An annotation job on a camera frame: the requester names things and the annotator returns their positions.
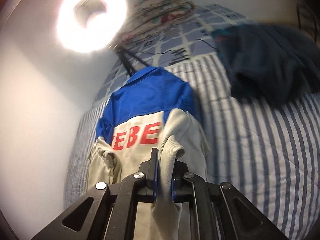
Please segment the dark navy garment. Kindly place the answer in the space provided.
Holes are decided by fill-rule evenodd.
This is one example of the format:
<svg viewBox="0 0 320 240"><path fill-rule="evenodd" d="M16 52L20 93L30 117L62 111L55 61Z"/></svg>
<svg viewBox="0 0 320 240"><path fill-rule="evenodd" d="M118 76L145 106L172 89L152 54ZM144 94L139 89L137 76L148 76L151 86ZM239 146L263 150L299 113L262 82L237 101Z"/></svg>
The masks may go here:
<svg viewBox="0 0 320 240"><path fill-rule="evenodd" d="M284 25L236 25L212 31L231 96L263 97L279 107L319 93L319 47Z"/></svg>

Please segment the folded floral quilt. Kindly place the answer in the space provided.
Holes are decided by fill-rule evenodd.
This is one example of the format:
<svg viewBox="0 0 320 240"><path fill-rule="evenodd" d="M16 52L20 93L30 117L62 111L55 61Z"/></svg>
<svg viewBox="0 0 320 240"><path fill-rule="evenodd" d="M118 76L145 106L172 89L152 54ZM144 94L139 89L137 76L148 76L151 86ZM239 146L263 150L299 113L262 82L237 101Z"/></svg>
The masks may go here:
<svg viewBox="0 0 320 240"><path fill-rule="evenodd" d="M195 14L194 0L139 0L111 43L118 49L182 23Z"/></svg>

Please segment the beige and blue work jacket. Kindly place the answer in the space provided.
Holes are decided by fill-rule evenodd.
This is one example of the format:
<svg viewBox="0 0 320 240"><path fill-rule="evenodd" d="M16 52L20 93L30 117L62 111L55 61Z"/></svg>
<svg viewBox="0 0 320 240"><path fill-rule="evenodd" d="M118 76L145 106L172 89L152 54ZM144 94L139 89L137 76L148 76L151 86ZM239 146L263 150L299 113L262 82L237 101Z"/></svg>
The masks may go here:
<svg viewBox="0 0 320 240"><path fill-rule="evenodd" d="M174 162L207 179L209 146L191 86L163 68L145 67L112 93L98 120L89 155L87 186L108 185L137 172L158 150L155 203L138 206L135 239L189 239L189 209L171 200Z"/></svg>

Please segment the blue checked bed sheet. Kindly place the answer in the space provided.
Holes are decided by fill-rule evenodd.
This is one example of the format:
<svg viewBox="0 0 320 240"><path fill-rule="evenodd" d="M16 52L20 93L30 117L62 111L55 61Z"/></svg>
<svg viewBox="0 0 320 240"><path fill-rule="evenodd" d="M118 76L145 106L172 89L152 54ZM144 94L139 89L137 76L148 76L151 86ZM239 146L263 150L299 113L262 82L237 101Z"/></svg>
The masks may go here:
<svg viewBox="0 0 320 240"><path fill-rule="evenodd" d="M190 19L125 49L153 67L168 69L190 67L196 65L199 60L208 61L208 57L214 52L213 31L251 22L252 20L246 16L217 4L198 6ZM136 71L145 67L133 57L127 54L126 57ZM118 59L97 94L96 100L108 98L129 78L124 65Z"/></svg>

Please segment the black tripod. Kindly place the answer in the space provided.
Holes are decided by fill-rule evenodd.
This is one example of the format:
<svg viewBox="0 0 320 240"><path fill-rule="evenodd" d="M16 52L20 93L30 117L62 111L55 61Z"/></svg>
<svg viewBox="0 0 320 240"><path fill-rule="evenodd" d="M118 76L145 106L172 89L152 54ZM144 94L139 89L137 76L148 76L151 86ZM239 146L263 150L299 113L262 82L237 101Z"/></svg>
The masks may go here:
<svg viewBox="0 0 320 240"><path fill-rule="evenodd" d="M140 59L136 54L134 54L133 52L131 52L131 51L129 51L129 50L123 48L123 47L115 48L114 51L115 51L117 57L120 59L121 63L124 65L128 75L130 77L133 74L135 74L137 71L135 70L135 68L133 67L131 62L127 59L126 54L131 56L131 57L133 57L134 59L136 59L138 62L140 62L141 64L143 64L146 67L150 66L145 61Z"/></svg>

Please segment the striped blue white mattress cover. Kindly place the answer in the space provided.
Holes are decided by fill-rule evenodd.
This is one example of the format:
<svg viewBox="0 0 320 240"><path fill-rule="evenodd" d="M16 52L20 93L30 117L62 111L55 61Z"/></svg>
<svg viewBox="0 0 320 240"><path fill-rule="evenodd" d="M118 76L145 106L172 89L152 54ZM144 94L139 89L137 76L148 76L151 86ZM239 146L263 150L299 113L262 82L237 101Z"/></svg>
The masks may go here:
<svg viewBox="0 0 320 240"><path fill-rule="evenodd" d="M214 53L168 66L195 90L212 183L231 182L289 239L319 217L319 95L279 108L236 100Z"/></svg>

